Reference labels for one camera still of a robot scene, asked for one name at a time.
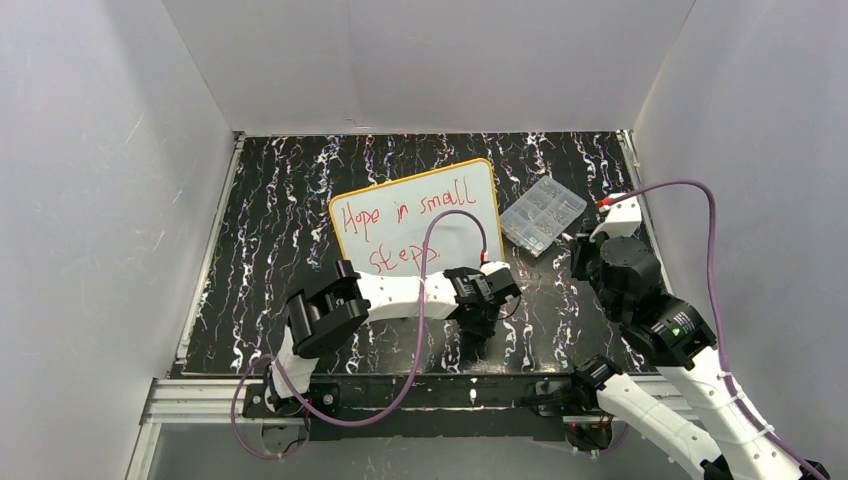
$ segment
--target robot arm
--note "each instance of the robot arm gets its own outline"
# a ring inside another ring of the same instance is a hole
[[[756,431],[734,402],[723,384],[712,330],[694,307],[664,290],[659,260],[630,236],[638,226],[634,222],[641,221],[638,210],[632,198],[602,208],[608,212],[605,221],[570,240],[572,275],[589,282],[607,319],[617,323],[622,338],[680,391],[711,438],[702,442],[703,434],[681,423],[683,419],[672,418],[673,412],[661,412],[650,397],[632,395],[634,385],[626,375],[603,382],[598,404],[640,431],[647,429],[647,436],[675,460],[689,458],[680,463],[693,478],[813,478],[766,439],[765,432]],[[756,412],[749,399],[743,400]],[[684,433],[698,440],[690,444]],[[721,455],[710,457],[715,453]],[[704,468],[700,473],[692,468],[698,457],[711,476],[705,477]]]
[[[718,445],[707,432],[649,395],[604,356],[596,355],[570,377],[571,388],[588,399],[588,409],[600,408],[624,420],[692,478],[705,478],[704,466],[721,457]]]
[[[298,393],[309,389],[318,359],[338,350],[363,324],[418,314],[419,277],[385,277],[356,272],[350,261],[309,283],[286,302],[285,338],[277,354]],[[424,280],[424,316],[456,320],[462,331],[494,335],[500,307],[521,295],[504,262],[484,263],[480,270],[455,268]],[[272,362],[266,376],[265,403],[271,411],[292,396]]]

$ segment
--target plastic storage box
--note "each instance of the plastic storage box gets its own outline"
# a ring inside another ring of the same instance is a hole
[[[538,257],[584,210],[586,200],[545,176],[501,214],[501,229],[513,243]]]

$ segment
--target black marbled tabletop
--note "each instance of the black marbled tabletop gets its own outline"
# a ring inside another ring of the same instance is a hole
[[[494,167],[501,211],[544,175],[586,199],[569,233],[597,214],[595,201],[632,188],[614,132],[249,138],[182,374],[234,375],[276,353],[287,292],[341,255],[327,213],[335,195],[478,157]],[[588,284],[570,278],[564,240],[539,258],[508,240],[504,248],[525,301],[484,344],[461,338],[453,322],[428,321],[425,373],[556,372],[596,353],[630,371],[649,368],[603,318]],[[316,372],[406,373],[416,327],[414,319],[363,326]]]

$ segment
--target purple cable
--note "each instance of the purple cable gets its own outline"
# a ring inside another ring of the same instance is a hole
[[[599,450],[598,455],[603,455],[605,453],[614,452],[618,447],[620,447],[624,444],[624,439],[627,438],[627,434],[629,432],[630,432],[630,424],[625,423],[624,424],[624,430],[621,431],[621,435],[619,435],[618,438],[614,442],[612,442],[612,445],[610,445],[609,447],[607,447],[603,450]]]
[[[250,362],[250,365],[248,365],[247,370],[244,371],[244,375],[242,375],[239,379],[239,383],[236,386],[236,391],[233,394],[233,400],[232,402],[230,402],[230,426],[233,427],[233,434],[236,436],[236,440],[238,440],[239,444],[247,451],[247,453],[263,460],[277,460],[286,458],[300,451],[300,449],[303,448],[303,445],[308,441],[309,437],[307,436],[307,440],[304,440],[303,443],[295,447],[295,449],[290,452],[280,453],[277,455],[269,455],[267,453],[257,452],[256,450],[252,449],[250,445],[248,445],[247,442],[244,441],[244,438],[242,438],[241,433],[238,431],[238,427],[236,426],[236,400],[238,399],[238,394],[241,391],[242,387],[244,387],[244,382],[245,380],[247,380],[247,377],[250,376],[251,373],[253,373],[253,369],[256,368],[256,364],[266,359],[273,360],[274,356],[271,354],[265,354],[257,358],[256,360]]]
[[[643,193],[650,192],[651,190],[655,190],[661,187],[667,187],[669,185],[691,185],[693,187],[697,187],[701,189],[702,192],[707,196],[707,204],[709,205],[710,212],[710,223],[707,234],[707,291],[709,292],[710,297],[710,307],[713,310],[713,317],[715,318],[716,324],[716,336],[718,337],[718,358],[719,365],[724,372],[727,372],[728,375],[724,377],[724,384],[727,386],[727,391],[730,392],[731,396],[737,396],[739,390],[736,388],[736,384],[733,382],[733,376],[730,375],[730,359],[727,355],[727,348],[724,339],[724,322],[721,318],[721,312],[719,312],[718,308],[718,298],[716,297],[716,288],[715,288],[715,278],[713,275],[713,265],[715,258],[715,234],[716,234],[716,206],[715,206],[715,197],[713,196],[713,192],[707,187],[704,183],[699,182],[697,180],[692,180],[689,178],[681,178],[676,180],[666,180],[664,182],[654,183],[652,185],[648,185],[642,188],[637,188],[631,192],[628,192],[620,197],[616,197],[611,199],[607,205],[615,205],[618,202],[627,200],[628,198],[633,198],[637,195],[642,195]],[[745,402],[737,398],[736,406],[739,407],[739,410],[754,425],[757,430],[763,431],[766,429],[766,425],[764,425],[754,412],[748,408],[748,405]],[[772,443],[777,445],[781,450],[786,452],[787,455],[795,459],[805,470],[810,472],[818,480],[827,480],[824,475],[819,473],[818,470],[813,468],[800,453],[795,451],[792,447],[786,444],[783,440],[778,438],[773,432],[766,432],[766,438],[771,440]]]
[[[436,223],[438,223],[438,221],[441,220],[442,218],[444,218],[448,215],[454,215],[454,214],[465,215],[466,217],[470,218],[471,220],[474,220],[474,223],[477,224],[477,228],[480,229],[480,235],[483,238],[483,252],[485,253],[487,245],[486,245],[486,231],[483,229],[483,224],[480,223],[480,220],[478,220],[477,217],[475,217],[474,215],[472,215],[468,212],[465,212],[463,210],[447,210],[447,211],[444,211],[444,212],[436,215],[436,217],[433,219],[433,221],[430,222],[430,226],[427,227],[427,233],[424,235],[424,243],[421,246],[421,251],[422,252],[428,252],[429,251],[428,249],[430,248],[430,234],[433,232],[433,227],[436,226]],[[422,257],[422,260],[421,260],[421,279],[423,280],[423,279],[426,279],[426,278],[427,278],[427,255],[424,255]],[[316,409],[315,407],[310,405],[309,402],[305,398],[303,398],[303,395],[301,395],[300,393],[297,392],[297,389],[295,389],[294,384],[291,382],[291,380],[289,380],[289,377],[286,374],[286,371],[283,369],[283,365],[280,363],[279,359],[275,358],[274,362],[277,365],[277,370],[280,371],[280,375],[282,375],[283,381],[286,382],[286,386],[288,386],[289,390],[291,390],[292,394],[294,394],[294,398],[296,398],[297,401],[300,402],[300,404],[304,406],[304,408],[306,408],[307,410],[312,412],[312,415],[320,418],[321,420],[324,420],[327,423],[330,423],[332,425],[337,425],[339,427],[365,427],[367,425],[373,425],[373,424],[379,422],[380,420],[382,420],[383,418],[385,418],[388,414],[392,413],[392,411],[395,408],[397,408],[398,405],[400,405],[400,403],[403,401],[404,397],[406,397],[407,392],[409,392],[409,389],[412,388],[412,383],[415,381],[415,373],[417,372],[418,364],[421,361],[421,345],[424,342],[424,303],[425,303],[425,289],[424,289],[424,282],[421,282],[421,288],[418,290],[418,341],[415,344],[415,356],[413,357],[413,360],[412,360],[412,369],[409,372],[409,376],[406,377],[406,383],[403,384],[403,388],[400,390],[400,393],[398,393],[397,398],[395,398],[394,401],[391,404],[389,404],[389,406],[386,407],[385,410],[381,411],[380,413],[378,413],[374,416],[371,416],[371,417],[368,417],[368,418],[365,418],[365,419],[362,419],[362,420],[346,421],[346,420],[338,420],[336,418],[325,415],[324,413],[322,413],[321,411],[319,411],[318,409]]]

